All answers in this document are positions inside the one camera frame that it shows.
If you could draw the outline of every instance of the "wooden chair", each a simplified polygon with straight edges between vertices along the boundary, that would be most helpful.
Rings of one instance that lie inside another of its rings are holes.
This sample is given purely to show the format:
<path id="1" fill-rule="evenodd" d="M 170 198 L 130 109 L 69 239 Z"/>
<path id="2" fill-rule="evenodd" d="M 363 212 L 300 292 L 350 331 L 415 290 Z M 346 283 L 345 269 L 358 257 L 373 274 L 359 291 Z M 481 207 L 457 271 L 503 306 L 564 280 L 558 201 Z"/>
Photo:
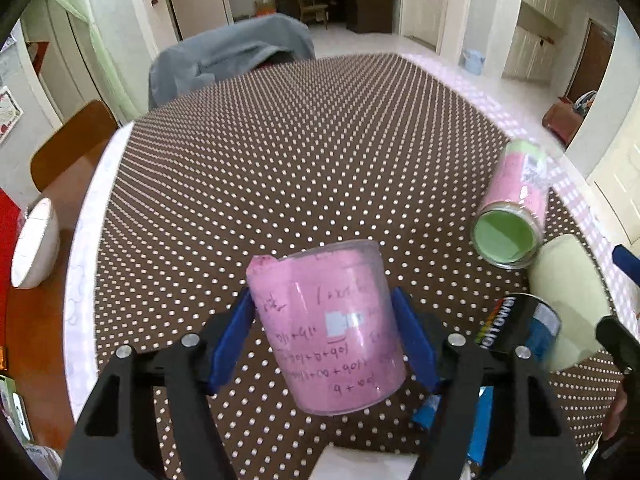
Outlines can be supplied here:
<path id="1" fill-rule="evenodd" d="M 322 20 L 324 21 L 324 28 L 327 28 L 326 10 L 329 7 L 327 4 L 316 4 L 314 0 L 298 0 L 300 6 L 300 21 L 305 23 L 310 20 L 315 20 L 318 12 L 322 12 Z"/>
<path id="2" fill-rule="evenodd" d="M 111 139 L 118 123 L 102 101 L 91 101 L 45 142 L 31 159 L 31 177 L 43 191 L 98 144 Z"/>

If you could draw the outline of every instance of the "polka dot tablecloth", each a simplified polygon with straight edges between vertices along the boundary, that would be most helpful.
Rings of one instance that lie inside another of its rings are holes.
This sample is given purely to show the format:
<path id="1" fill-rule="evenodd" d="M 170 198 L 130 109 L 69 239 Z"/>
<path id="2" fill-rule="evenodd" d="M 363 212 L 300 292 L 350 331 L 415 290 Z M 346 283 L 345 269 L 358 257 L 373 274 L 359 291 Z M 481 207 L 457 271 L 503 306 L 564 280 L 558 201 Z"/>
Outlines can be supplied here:
<path id="1" fill-rule="evenodd" d="M 474 335 L 495 300 L 527 290 L 523 272 L 473 250 L 468 226 L 508 138 L 415 64 L 356 56 L 274 66 L 181 97 L 136 122 L 108 205 L 95 289 L 97 360 L 170 345 L 229 308 L 254 254 L 331 242 L 380 244 L 389 286 L 451 331 Z M 553 192 L 547 239 L 585 239 Z M 550 377 L 587 453 L 620 374 L 598 354 Z M 164 391 L 162 455 L 180 478 Z M 230 384 L 210 399 L 240 478 L 306 479 L 329 443 L 417 452 L 410 418 L 426 392 L 410 371 L 379 404 L 303 413 L 258 321 Z"/>

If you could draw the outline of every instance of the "green curtain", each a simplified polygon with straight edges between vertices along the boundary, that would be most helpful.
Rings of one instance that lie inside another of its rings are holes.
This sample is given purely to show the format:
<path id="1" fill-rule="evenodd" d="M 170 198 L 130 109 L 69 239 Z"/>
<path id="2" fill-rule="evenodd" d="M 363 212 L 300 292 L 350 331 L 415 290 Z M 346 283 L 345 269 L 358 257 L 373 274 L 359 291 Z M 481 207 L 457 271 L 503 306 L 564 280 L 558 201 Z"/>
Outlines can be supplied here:
<path id="1" fill-rule="evenodd" d="M 95 55 L 100 63 L 100 67 L 104 72 L 107 84 L 110 86 L 111 94 L 115 103 L 118 105 L 121 114 L 127 121 L 132 121 L 140 117 L 141 113 L 127 94 L 124 88 L 118 70 L 111 59 L 107 47 L 102 40 L 100 31 L 94 20 L 91 19 L 90 3 L 88 0 L 55 0 L 62 6 L 66 12 L 74 15 L 78 20 L 85 22 L 89 27 L 91 44 L 94 48 Z"/>

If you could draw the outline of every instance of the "white label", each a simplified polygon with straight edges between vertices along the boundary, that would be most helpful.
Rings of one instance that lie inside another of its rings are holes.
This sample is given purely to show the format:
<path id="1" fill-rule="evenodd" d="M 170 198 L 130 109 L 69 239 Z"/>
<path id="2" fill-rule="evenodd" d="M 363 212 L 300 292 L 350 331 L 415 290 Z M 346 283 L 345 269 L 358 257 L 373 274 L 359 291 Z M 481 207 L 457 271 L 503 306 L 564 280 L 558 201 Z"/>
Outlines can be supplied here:
<path id="1" fill-rule="evenodd" d="M 520 181 L 539 190 L 546 189 L 546 161 L 532 155 L 525 155 Z"/>
<path id="2" fill-rule="evenodd" d="M 533 315 L 533 319 L 537 319 L 542 323 L 554 337 L 558 335 L 560 331 L 560 320 L 556 313 L 543 303 L 539 303 L 536 308 L 536 313 Z"/>

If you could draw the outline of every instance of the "trash bin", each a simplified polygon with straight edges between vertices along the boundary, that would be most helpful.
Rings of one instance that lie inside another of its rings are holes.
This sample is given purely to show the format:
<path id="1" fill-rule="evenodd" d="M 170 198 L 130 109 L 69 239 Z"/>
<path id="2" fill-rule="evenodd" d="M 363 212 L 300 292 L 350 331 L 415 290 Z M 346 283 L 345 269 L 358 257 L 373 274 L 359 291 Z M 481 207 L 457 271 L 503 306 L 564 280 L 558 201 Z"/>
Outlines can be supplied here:
<path id="1" fill-rule="evenodd" d="M 465 57 L 466 71 L 474 75 L 481 75 L 486 58 L 477 50 L 465 50 L 463 55 Z"/>

